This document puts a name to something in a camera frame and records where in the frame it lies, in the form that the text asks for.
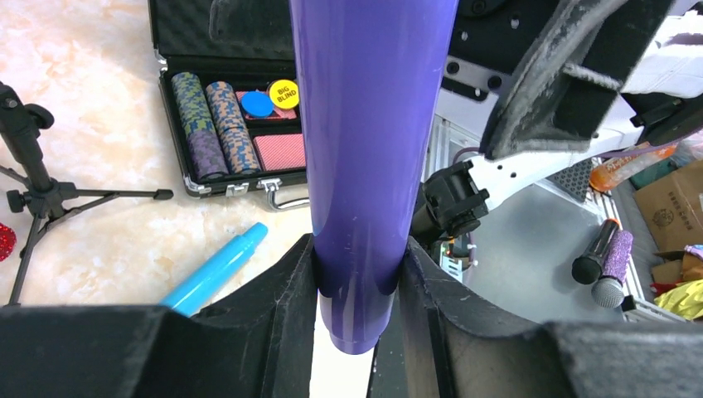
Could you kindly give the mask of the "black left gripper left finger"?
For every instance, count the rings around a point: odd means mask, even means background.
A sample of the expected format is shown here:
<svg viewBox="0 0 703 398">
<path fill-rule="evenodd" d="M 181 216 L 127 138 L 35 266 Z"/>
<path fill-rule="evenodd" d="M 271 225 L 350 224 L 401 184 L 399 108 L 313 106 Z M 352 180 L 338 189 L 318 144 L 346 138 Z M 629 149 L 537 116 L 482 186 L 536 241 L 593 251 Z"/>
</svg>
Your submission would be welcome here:
<svg viewBox="0 0 703 398">
<path fill-rule="evenodd" d="M 157 305 L 1 312 L 4 397 L 306 397 L 317 289 L 303 235 L 192 317 Z"/>
</svg>

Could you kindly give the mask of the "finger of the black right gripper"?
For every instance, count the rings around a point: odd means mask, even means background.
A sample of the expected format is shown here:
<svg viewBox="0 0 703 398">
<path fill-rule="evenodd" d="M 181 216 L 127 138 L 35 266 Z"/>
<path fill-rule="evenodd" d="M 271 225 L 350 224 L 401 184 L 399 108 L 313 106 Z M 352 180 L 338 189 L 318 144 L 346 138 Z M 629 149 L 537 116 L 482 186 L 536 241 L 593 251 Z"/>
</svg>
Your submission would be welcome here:
<svg viewBox="0 0 703 398">
<path fill-rule="evenodd" d="M 499 95 L 482 135 L 489 160 L 584 152 L 672 1 L 561 1 Z"/>
</svg>

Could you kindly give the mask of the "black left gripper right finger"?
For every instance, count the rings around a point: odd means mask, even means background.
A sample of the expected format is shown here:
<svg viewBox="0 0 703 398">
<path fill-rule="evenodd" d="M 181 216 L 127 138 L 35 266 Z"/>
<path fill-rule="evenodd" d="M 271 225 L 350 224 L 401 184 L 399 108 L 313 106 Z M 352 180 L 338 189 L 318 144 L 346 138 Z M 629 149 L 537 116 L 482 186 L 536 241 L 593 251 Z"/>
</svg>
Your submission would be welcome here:
<svg viewBox="0 0 703 398">
<path fill-rule="evenodd" d="M 414 240 L 370 397 L 699 397 L 702 327 L 533 323 L 441 270 Z"/>
</svg>

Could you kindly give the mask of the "purple toy microphone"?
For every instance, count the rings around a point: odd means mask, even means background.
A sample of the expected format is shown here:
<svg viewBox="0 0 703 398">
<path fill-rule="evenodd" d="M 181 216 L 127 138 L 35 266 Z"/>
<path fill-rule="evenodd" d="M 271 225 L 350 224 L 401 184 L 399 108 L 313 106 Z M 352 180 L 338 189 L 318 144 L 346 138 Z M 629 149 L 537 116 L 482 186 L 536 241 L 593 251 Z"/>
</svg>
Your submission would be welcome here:
<svg viewBox="0 0 703 398">
<path fill-rule="evenodd" d="M 390 319 L 455 1 L 293 1 L 316 276 L 340 351 Z"/>
</svg>

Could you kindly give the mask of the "black shock-mount tripod stand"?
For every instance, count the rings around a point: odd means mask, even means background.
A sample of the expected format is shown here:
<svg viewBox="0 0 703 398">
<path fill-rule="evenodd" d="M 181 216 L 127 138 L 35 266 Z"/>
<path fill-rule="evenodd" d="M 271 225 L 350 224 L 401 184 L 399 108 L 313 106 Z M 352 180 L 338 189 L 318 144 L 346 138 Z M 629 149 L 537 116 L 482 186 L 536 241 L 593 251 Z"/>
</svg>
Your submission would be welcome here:
<svg viewBox="0 0 703 398">
<path fill-rule="evenodd" d="M 24 104 L 16 91 L 1 84 L 1 138 L 14 160 L 22 166 L 21 175 L 9 167 L 1 174 L 20 182 L 26 190 L 7 192 L 7 204 L 12 213 L 28 211 L 32 215 L 26 244 L 20 252 L 20 264 L 7 305 L 18 306 L 22 288 L 35 246 L 59 224 L 97 206 L 119 198 L 150 198 L 167 201 L 173 191 L 90 190 L 79 189 L 72 182 L 60 182 L 51 177 L 43 161 L 38 142 L 40 132 L 54 124 L 53 114 L 38 104 Z"/>
</svg>

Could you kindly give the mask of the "red glitter microphone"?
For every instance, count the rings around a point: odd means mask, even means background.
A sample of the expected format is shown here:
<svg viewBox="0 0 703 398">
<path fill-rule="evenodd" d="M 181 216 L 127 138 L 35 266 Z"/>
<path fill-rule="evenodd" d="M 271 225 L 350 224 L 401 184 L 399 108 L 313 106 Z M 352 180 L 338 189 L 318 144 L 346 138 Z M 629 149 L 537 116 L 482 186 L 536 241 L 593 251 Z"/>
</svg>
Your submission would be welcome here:
<svg viewBox="0 0 703 398">
<path fill-rule="evenodd" d="M 14 229 L 0 224 L 0 261 L 7 259 L 14 251 L 17 236 Z"/>
</svg>

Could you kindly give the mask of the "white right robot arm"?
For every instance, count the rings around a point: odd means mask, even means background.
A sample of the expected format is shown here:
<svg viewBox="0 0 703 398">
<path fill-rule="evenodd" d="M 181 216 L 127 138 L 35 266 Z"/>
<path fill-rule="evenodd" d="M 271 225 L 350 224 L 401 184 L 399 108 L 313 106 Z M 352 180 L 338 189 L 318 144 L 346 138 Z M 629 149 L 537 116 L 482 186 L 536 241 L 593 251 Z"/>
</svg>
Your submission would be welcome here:
<svg viewBox="0 0 703 398">
<path fill-rule="evenodd" d="M 461 1 L 411 233 L 476 230 L 524 187 L 585 159 L 664 144 L 702 118 L 691 1 Z"/>
</svg>

